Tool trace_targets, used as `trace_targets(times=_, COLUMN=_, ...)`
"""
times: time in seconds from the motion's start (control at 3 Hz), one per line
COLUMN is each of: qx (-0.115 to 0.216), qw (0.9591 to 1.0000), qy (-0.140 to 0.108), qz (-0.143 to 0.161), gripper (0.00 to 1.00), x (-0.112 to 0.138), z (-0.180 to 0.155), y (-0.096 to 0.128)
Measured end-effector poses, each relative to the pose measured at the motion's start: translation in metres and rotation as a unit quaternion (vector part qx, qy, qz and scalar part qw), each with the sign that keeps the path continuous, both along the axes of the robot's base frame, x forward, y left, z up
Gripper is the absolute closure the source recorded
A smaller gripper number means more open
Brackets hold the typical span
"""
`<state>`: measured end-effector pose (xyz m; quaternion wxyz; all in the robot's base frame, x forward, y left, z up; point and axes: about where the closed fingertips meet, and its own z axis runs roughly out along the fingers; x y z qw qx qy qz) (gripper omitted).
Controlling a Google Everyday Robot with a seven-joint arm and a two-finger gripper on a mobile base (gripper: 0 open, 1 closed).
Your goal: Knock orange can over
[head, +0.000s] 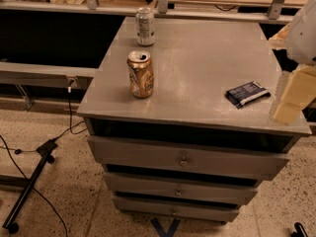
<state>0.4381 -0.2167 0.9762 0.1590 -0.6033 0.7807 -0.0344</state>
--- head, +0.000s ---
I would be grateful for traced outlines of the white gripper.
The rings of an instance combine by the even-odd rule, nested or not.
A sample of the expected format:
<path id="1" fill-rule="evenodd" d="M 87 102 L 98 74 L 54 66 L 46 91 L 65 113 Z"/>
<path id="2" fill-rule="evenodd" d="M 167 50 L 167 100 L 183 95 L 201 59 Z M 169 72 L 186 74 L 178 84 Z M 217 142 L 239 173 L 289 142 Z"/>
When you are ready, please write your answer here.
<path id="1" fill-rule="evenodd" d="M 291 23 L 268 39 L 268 46 L 286 49 L 289 59 L 302 63 L 288 75 L 273 114 L 274 121 L 290 124 L 316 98 L 316 0 L 308 0 Z"/>

